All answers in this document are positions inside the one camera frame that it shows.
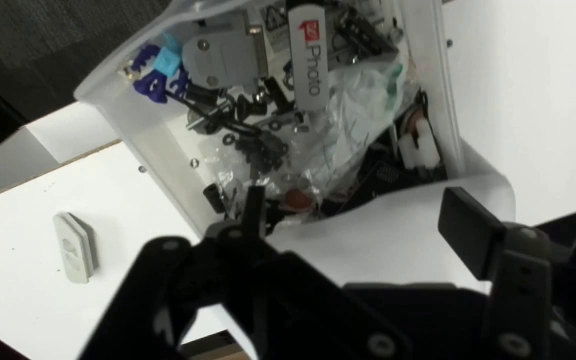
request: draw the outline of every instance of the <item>metal mechanism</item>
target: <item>metal mechanism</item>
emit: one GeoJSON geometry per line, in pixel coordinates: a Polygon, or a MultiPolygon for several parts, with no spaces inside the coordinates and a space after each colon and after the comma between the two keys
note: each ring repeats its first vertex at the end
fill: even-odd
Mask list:
{"type": "Polygon", "coordinates": [[[232,12],[218,25],[209,22],[187,44],[197,47],[185,47],[183,64],[192,84],[203,89],[223,91],[254,84],[264,68],[258,63],[258,37],[249,34],[246,12],[232,12]]]}
{"type": "Polygon", "coordinates": [[[346,9],[339,15],[336,33],[355,49],[361,59],[380,56],[396,50],[356,9],[346,9]]]}
{"type": "Polygon", "coordinates": [[[228,118],[228,115],[235,111],[235,104],[232,104],[232,101],[224,101],[221,107],[217,107],[217,108],[212,108],[209,115],[205,115],[205,113],[198,113],[200,115],[200,118],[198,120],[195,120],[195,122],[190,122],[188,125],[188,131],[195,131],[195,129],[198,129],[198,127],[203,127],[203,125],[209,125],[209,122],[218,122],[221,118],[228,118]]]}
{"type": "Polygon", "coordinates": [[[185,96],[195,103],[195,104],[203,104],[203,107],[217,107],[221,92],[218,91],[209,91],[203,87],[197,87],[192,83],[187,84],[187,92],[185,96]]]}
{"type": "Polygon", "coordinates": [[[275,78],[264,78],[264,87],[267,87],[273,103],[277,104],[277,113],[278,113],[278,115],[285,115],[285,113],[292,113],[292,111],[294,111],[294,104],[288,103],[283,87],[280,87],[275,78]]]}
{"type": "Polygon", "coordinates": [[[283,131],[285,127],[297,127],[300,125],[303,116],[299,113],[283,113],[283,115],[275,115],[267,120],[256,122],[256,127],[261,129],[268,129],[273,133],[283,131]]]}
{"type": "Polygon", "coordinates": [[[236,118],[240,122],[245,122],[253,115],[256,115],[256,116],[268,115],[268,104],[256,103],[256,101],[250,103],[246,96],[238,96],[238,101],[236,101],[236,118]]]}
{"type": "Polygon", "coordinates": [[[576,360],[576,245],[502,224],[462,188],[445,195],[441,232],[493,294],[451,284],[335,287],[264,242],[264,188],[240,222],[200,247],[151,242],[82,360],[174,360],[203,307],[223,305],[264,360],[576,360]]]}
{"type": "Polygon", "coordinates": [[[285,164],[285,156],[288,155],[288,144],[285,144],[271,133],[262,133],[254,139],[243,136],[238,139],[235,148],[246,156],[253,180],[273,170],[278,170],[285,164]]]}

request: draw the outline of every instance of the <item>metal screw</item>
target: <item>metal screw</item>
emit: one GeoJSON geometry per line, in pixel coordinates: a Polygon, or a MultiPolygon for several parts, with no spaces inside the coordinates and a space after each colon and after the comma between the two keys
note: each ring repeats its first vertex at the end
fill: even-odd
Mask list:
{"type": "Polygon", "coordinates": [[[369,349],[376,359],[393,359],[396,355],[396,344],[386,334],[373,334],[369,349]]]}
{"type": "Polygon", "coordinates": [[[235,139],[235,134],[227,134],[223,143],[224,143],[224,147],[232,147],[236,143],[236,139],[235,139]]]}
{"type": "Polygon", "coordinates": [[[207,39],[203,39],[203,41],[198,41],[198,47],[200,47],[200,50],[207,53],[211,49],[211,43],[207,39]]]}
{"type": "Polygon", "coordinates": [[[532,353],[530,343],[518,334],[502,334],[500,346],[516,359],[529,359],[532,353]]]}
{"type": "Polygon", "coordinates": [[[221,84],[221,81],[217,76],[209,76],[207,78],[209,87],[217,89],[221,84]]]}
{"type": "Polygon", "coordinates": [[[122,76],[128,78],[130,83],[139,81],[139,74],[133,72],[130,64],[126,64],[126,66],[122,68],[122,76]]]}

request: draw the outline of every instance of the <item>black machine part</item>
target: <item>black machine part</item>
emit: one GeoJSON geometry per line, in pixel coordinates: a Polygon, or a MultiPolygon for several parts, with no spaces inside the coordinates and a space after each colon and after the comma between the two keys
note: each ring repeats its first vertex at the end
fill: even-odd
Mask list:
{"type": "Polygon", "coordinates": [[[235,148],[246,156],[250,179],[254,180],[278,170],[290,150],[287,143],[271,133],[262,133],[261,136],[240,136],[235,148]]]}
{"type": "Polygon", "coordinates": [[[277,78],[264,78],[264,87],[277,104],[277,115],[292,113],[294,104],[285,95],[283,87],[277,83],[277,78]]]}
{"type": "Polygon", "coordinates": [[[205,188],[205,197],[217,214],[227,213],[227,203],[224,203],[224,195],[223,195],[221,187],[211,184],[209,188],[205,188]]]}
{"type": "Polygon", "coordinates": [[[268,104],[264,103],[256,103],[256,101],[249,101],[246,96],[238,96],[236,101],[236,120],[238,122],[246,122],[249,116],[264,116],[268,115],[268,104]]]}
{"type": "Polygon", "coordinates": [[[205,104],[205,107],[217,107],[221,96],[223,96],[221,91],[203,89],[192,83],[187,89],[187,98],[190,103],[205,104]]]}
{"type": "Polygon", "coordinates": [[[396,53],[356,9],[345,9],[335,28],[363,59],[396,53]]]}
{"type": "Polygon", "coordinates": [[[181,359],[197,312],[211,305],[231,312],[264,360],[576,360],[576,247],[500,224],[462,188],[446,191],[441,232],[493,280],[490,296],[451,284],[339,289],[264,242],[264,205],[254,187],[243,221],[215,224],[203,245],[151,242],[82,360],[181,359]]]}

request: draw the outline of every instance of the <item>white panel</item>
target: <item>white panel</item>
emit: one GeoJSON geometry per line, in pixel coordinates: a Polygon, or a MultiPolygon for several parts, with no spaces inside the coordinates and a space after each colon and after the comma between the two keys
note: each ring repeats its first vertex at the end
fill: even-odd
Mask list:
{"type": "Polygon", "coordinates": [[[0,193],[28,182],[56,166],[59,163],[51,152],[23,129],[0,144],[0,193]]]}
{"type": "MultiPolygon", "coordinates": [[[[134,257],[165,234],[197,242],[125,147],[113,147],[0,195],[0,338],[31,359],[76,359],[134,257]],[[98,273],[72,284],[53,217],[72,213],[96,232],[98,273]]],[[[200,334],[224,324],[198,326],[200,334]]]]}
{"type": "Polygon", "coordinates": [[[26,129],[61,164],[119,141],[96,108],[79,103],[26,129]]]}
{"type": "Polygon", "coordinates": [[[576,2],[456,0],[445,22],[462,136],[509,177],[516,221],[576,213],[576,2]]]}
{"type": "Polygon", "coordinates": [[[493,214],[513,221],[515,200],[498,177],[475,177],[382,197],[345,217],[280,226],[271,245],[305,257],[336,284],[448,283],[488,290],[475,280],[438,232],[446,187],[462,187],[493,214]]]}

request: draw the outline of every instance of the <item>white tabletop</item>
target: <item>white tabletop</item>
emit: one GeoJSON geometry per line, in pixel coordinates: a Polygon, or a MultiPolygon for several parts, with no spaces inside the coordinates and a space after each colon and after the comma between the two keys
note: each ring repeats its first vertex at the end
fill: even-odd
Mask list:
{"type": "Polygon", "coordinates": [[[125,147],[0,195],[0,338],[33,359],[76,359],[140,247],[163,234],[197,240],[125,147]],[[56,213],[96,230],[91,284],[62,273],[56,213]]]}

